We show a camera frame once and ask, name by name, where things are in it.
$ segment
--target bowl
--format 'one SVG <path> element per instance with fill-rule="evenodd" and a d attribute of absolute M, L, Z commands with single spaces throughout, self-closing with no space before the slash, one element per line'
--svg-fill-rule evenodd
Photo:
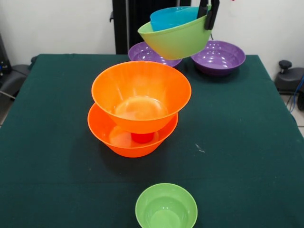
<path fill-rule="evenodd" d="M 170 29 L 196 20 L 198 7 L 171 7 L 155 11 L 150 16 L 153 31 Z"/>
<path fill-rule="evenodd" d="M 150 48 L 146 42 L 135 44 L 133 47 L 130 48 L 128 55 L 131 61 L 152 61 L 162 63 L 171 67 L 177 66 L 182 61 L 182 59 L 167 60 L 161 57 L 152 48 Z"/>
<path fill-rule="evenodd" d="M 245 62 L 246 55 L 242 49 L 233 44 L 212 40 L 208 41 L 204 50 L 191 58 L 202 73 L 226 76 Z"/>
<path fill-rule="evenodd" d="M 189 23 L 154 32 L 150 22 L 138 29 L 143 40 L 165 59 L 181 59 L 203 50 L 211 30 L 205 30 L 206 16 Z"/>
<path fill-rule="evenodd" d="M 153 152 L 176 128 L 178 115 L 157 131 L 148 143 L 138 143 L 132 140 L 131 133 L 117 126 L 114 121 L 97 104 L 94 104 L 87 117 L 88 125 L 93 135 L 107 145 L 115 153 L 129 158 L 145 156 Z"/>
<path fill-rule="evenodd" d="M 188 103 L 191 86 L 173 67 L 132 61 L 103 71 L 93 82 L 92 96 L 118 126 L 147 134 L 162 129 Z"/>
<path fill-rule="evenodd" d="M 162 183 L 143 191 L 136 202 L 135 214 L 142 228 L 192 228 L 198 208 L 185 189 Z"/>

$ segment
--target purple bowl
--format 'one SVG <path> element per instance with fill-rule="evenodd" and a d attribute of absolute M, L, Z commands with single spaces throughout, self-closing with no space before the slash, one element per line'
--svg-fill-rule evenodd
<path fill-rule="evenodd" d="M 204 50 L 191 58 L 202 73 L 226 76 L 245 62 L 246 55 L 242 49 L 233 44 L 210 40 Z"/>
<path fill-rule="evenodd" d="M 139 61 L 139 60 L 151 61 L 151 62 L 163 63 L 171 67 L 177 66 L 182 61 L 182 59 L 176 59 L 176 60 L 164 59 L 155 51 L 153 51 L 152 48 L 150 48 L 146 42 L 135 44 L 133 47 L 130 48 L 128 55 L 131 61 Z"/>

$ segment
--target light green bowl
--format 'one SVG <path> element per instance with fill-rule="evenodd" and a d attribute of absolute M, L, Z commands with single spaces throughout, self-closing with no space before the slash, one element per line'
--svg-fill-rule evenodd
<path fill-rule="evenodd" d="M 156 184 L 139 196 L 135 214 L 142 228 L 192 228 L 198 217 L 194 198 L 175 184 Z"/>
<path fill-rule="evenodd" d="M 203 50 L 211 30 L 205 30 L 206 17 L 173 28 L 153 32 L 148 22 L 138 29 L 143 40 L 160 56 L 174 60 L 186 58 Z"/>

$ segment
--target bowl rim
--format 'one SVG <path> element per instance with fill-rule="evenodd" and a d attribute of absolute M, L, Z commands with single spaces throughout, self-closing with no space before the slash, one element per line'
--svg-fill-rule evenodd
<path fill-rule="evenodd" d="M 216 43 L 216 42 L 225 43 L 225 44 L 229 44 L 229 45 L 232 45 L 232 46 L 236 47 L 239 51 L 242 52 L 242 54 L 244 55 L 244 59 L 243 59 L 238 65 L 233 66 L 233 67 L 229 67 L 229 68 L 227 68 L 227 69 L 214 69 L 214 68 L 211 68 L 211 67 L 202 65 L 202 64 L 200 64 L 199 62 L 197 62 L 197 61 L 194 59 L 194 56 L 195 56 L 195 55 L 197 55 L 197 54 L 199 54 L 200 52 L 202 52 L 203 50 L 205 50 L 205 49 L 203 49 L 203 50 L 201 50 L 200 52 L 198 52 L 198 53 L 196 53 L 196 54 L 194 54 L 194 55 L 191 56 L 191 59 L 193 60 L 193 62 L 195 62 L 195 63 L 198 64 L 199 66 L 202 66 L 202 67 L 204 67 L 204 68 L 206 68 L 206 69 L 217 70 L 217 71 L 226 71 L 226 70 L 233 70 L 233 69 L 236 69 L 236 68 L 238 68 L 239 66 L 241 66 L 241 65 L 246 61 L 246 54 L 245 54 L 245 52 L 244 52 L 240 47 L 238 47 L 238 46 L 235 45 L 235 44 L 228 43 L 228 42 L 221 41 L 221 40 L 208 40 L 207 44 L 208 44 L 208 43 Z"/>
<path fill-rule="evenodd" d="M 144 25 L 140 26 L 140 28 L 137 30 L 137 32 L 139 34 L 142 34 L 142 35 L 150 35 L 150 36 L 164 35 L 164 34 L 168 34 L 168 33 L 171 33 L 171 32 L 176 32 L 178 30 L 186 29 L 187 27 L 193 26 L 193 25 L 195 25 L 197 23 L 201 23 L 205 18 L 206 18 L 206 16 L 203 16 L 201 18 L 198 18 L 196 20 L 190 21 L 188 23 L 185 23 L 185 24 L 173 27 L 173 28 L 168 28 L 168 29 L 156 31 L 156 32 L 154 32 L 154 31 L 152 31 L 152 32 L 141 32 L 142 28 L 144 28 L 148 24 L 151 24 L 151 22 L 149 21 L 149 22 L 145 23 Z"/>
<path fill-rule="evenodd" d="M 146 119 L 146 120 L 132 120 L 132 119 L 127 119 L 127 118 L 122 118 L 121 116 L 115 115 L 115 114 L 113 114 L 113 113 L 111 113 L 111 112 L 105 110 L 103 107 L 101 107 L 101 106 L 98 104 L 98 102 L 96 101 L 96 98 L 95 98 L 94 93 L 93 93 L 93 88 L 95 87 L 95 83 L 96 83 L 97 79 L 98 79 L 99 77 L 101 77 L 101 75 L 102 75 L 104 72 L 111 70 L 113 67 L 118 67 L 119 65 L 123 65 L 123 64 L 135 64 L 135 63 L 138 63 L 138 62 L 140 62 L 140 63 L 143 63 L 143 62 L 144 62 L 144 63 L 146 63 L 146 64 L 158 64 L 158 65 L 160 65 L 160 66 L 162 66 L 162 67 L 170 67 L 170 68 L 172 68 L 174 71 L 178 72 L 182 77 L 184 77 L 185 82 L 187 83 L 187 85 L 188 85 L 188 87 L 189 87 L 189 89 L 190 89 L 189 96 L 188 96 L 187 99 L 186 99 L 186 103 L 185 103 L 182 107 L 180 107 L 179 109 L 175 110 L 174 113 L 170 113 L 170 114 L 164 115 L 164 116 L 162 116 L 161 118 L 157 118 L 157 119 Z M 167 117 L 169 117 L 169 116 L 173 116 L 173 115 L 177 114 L 177 113 L 178 113 L 181 109 L 183 109 L 183 108 L 187 105 L 187 103 L 189 102 L 189 100 L 190 100 L 190 98 L 191 98 L 191 95 L 192 95 L 192 88 L 191 88 L 191 84 L 190 84 L 189 80 L 187 79 L 187 77 L 186 77 L 182 72 L 180 72 L 179 70 L 177 70 L 177 69 L 175 69 L 175 68 L 173 68 L 173 67 L 171 67 L 171 66 L 164 65 L 164 64 L 162 64 L 162 63 L 157 63 L 157 62 L 152 62 L 152 61 L 138 61 L 138 60 L 137 60 L 137 61 L 127 61 L 127 62 L 119 63 L 119 64 L 113 65 L 113 66 L 107 68 L 106 70 L 104 70 L 103 72 L 101 72 L 101 73 L 95 78 L 95 80 L 94 80 L 94 82 L 93 82 L 93 84 L 92 84 L 92 87 L 91 87 L 91 94 L 92 94 L 92 98 L 93 98 L 94 102 L 99 106 L 99 108 L 101 108 L 101 109 L 102 109 L 104 112 L 106 112 L 108 115 L 114 116 L 114 117 L 116 117 L 116 118 L 123 119 L 123 120 L 137 121 L 137 122 L 142 122 L 142 123 L 144 123 L 145 121 L 161 120 L 161 119 L 164 119 L 164 118 L 167 118 Z"/>
<path fill-rule="evenodd" d="M 167 138 L 174 132 L 174 130 L 175 130 L 176 126 L 177 126 L 177 123 L 178 123 L 178 121 L 179 121 L 179 115 L 176 113 L 176 114 L 174 115 L 174 117 L 172 118 L 172 120 L 173 120 L 174 118 L 176 118 L 173 128 L 168 132 L 168 134 L 167 134 L 164 138 L 162 138 L 162 139 L 160 139 L 160 140 L 158 140 L 158 141 L 156 141 L 156 142 L 154 142 L 154 143 L 151 143 L 151 144 L 148 144 L 148 145 L 144 145 L 144 146 L 138 146 L 138 147 L 118 147 L 118 146 L 115 146 L 115 145 L 113 145 L 113 144 L 111 144 L 111 143 L 109 143 L 109 142 L 106 142 L 105 140 L 102 140 L 102 139 L 99 138 L 99 137 L 96 135 L 96 133 L 92 130 L 91 124 L 90 124 L 90 122 L 89 122 L 89 116 L 90 116 L 90 114 L 91 114 L 93 108 L 95 108 L 96 106 L 97 106 L 98 108 L 100 108 L 100 107 L 98 106 L 98 104 L 94 103 L 94 104 L 91 106 L 91 108 L 90 108 L 90 110 L 89 110 L 89 113 L 88 113 L 88 115 L 87 115 L 87 124 L 88 124 L 88 126 L 89 126 L 89 129 L 90 129 L 91 133 L 92 133 L 98 140 L 102 141 L 104 144 L 109 145 L 109 146 L 112 146 L 112 147 L 115 147 L 115 148 L 119 148 L 119 149 L 128 149 L 128 150 L 142 149 L 142 148 L 147 148 L 147 147 L 154 146 L 154 145 L 156 145 L 156 144 L 162 143 L 165 139 L 167 139 Z"/>
<path fill-rule="evenodd" d="M 174 6 L 174 7 L 167 7 L 167 8 L 163 8 L 163 9 L 159 9 L 159 10 L 157 10 L 157 11 L 154 11 L 154 12 L 150 15 L 150 21 L 152 20 L 152 17 L 157 16 L 158 14 L 164 13 L 164 12 L 166 12 L 166 11 L 171 11 L 172 9 L 176 9 L 176 8 L 182 8 L 181 10 L 183 10 L 183 9 L 189 9 L 189 8 L 192 8 L 192 9 L 199 9 L 198 6 Z"/>
<path fill-rule="evenodd" d="M 142 224 L 140 223 L 140 221 L 139 221 L 139 219 L 138 219 L 137 213 L 136 213 L 136 211 L 137 211 L 136 209 L 137 209 L 137 206 L 138 206 L 139 199 L 143 196 L 143 194 L 144 194 L 147 190 L 149 190 L 149 189 L 151 189 L 151 188 L 154 188 L 155 186 L 159 186 L 159 185 L 171 185 L 171 186 L 177 187 L 177 188 L 183 190 L 183 192 L 185 192 L 186 194 L 188 194 L 188 195 L 190 196 L 190 198 L 191 198 L 192 201 L 194 202 L 194 205 L 195 205 L 195 214 L 196 214 L 196 215 L 195 215 L 195 220 L 194 220 L 192 226 L 190 227 L 190 228 L 193 228 L 194 225 L 195 225 L 195 223 L 196 223 L 196 221 L 197 221 L 197 219 L 198 219 L 198 206 L 197 206 L 197 204 L 196 204 L 196 201 L 195 201 L 194 197 L 190 194 L 190 192 L 188 192 L 188 191 L 187 191 L 186 189 L 184 189 L 183 187 L 181 187 L 181 186 L 179 186 L 179 185 L 177 185 L 177 184 L 172 184 L 172 183 L 158 183 L 158 184 L 151 185 L 150 187 L 146 188 L 146 189 L 139 195 L 139 197 L 137 198 L 136 204 L 135 204 L 135 216 L 136 216 L 136 219 L 137 219 L 137 222 L 139 223 L 139 225 L 143 228 Z"/>
<path fill-rule="evenodd" d="M 147 44 L 147 42 L 145 42 L 145 41 L 139 42 L 139 43 L 137 43 L 137 44 L 134 44 L 134 45 L 129 49 L 129 51 L 128 51 L 128 57 L 129 57 L 129 59 L 130 59 L 132 62 L 134 62 L 135 60 L 132 60 L 132 58 L 131 58 L 131 56 L 130 56 L 131 50 L 132 50 L 133 48 L 135 48 L 137 45 L 141 45 L 141 44 L 143 44 L 143 43 L 145 43 L 145 44 L 150 48 L 150 50 L 154 51 L 154 50 Z M 172 66 L 171 66 L 171 65 L 168 65 L 168 64 L 167 64 L 167 65 L 170 66 L 170 67 L 176 67 L 179 63 L 181 63 L 182 60 L 183 60 L 182 58 L 175 59 L 175 60 L 172 60 L 172 61 L 177 61 L 175 65 L 172 65 Z"/>

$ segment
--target green tablecloth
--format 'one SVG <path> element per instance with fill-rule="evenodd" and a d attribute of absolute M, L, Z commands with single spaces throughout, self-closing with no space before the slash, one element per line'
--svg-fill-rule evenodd
<path fill-rule="evenodd" d="M 139 227 L 137 197 L 160 182 L 193 195 L 196 228 L 304 227 L 304 140 L 258 56 L 219 79 L 184 59 L 192 98 L 139 159 L 109 150 L 86 121 L 93 80 L 127 60 L 38 57 L 0 129 L 1 227 Z"/>

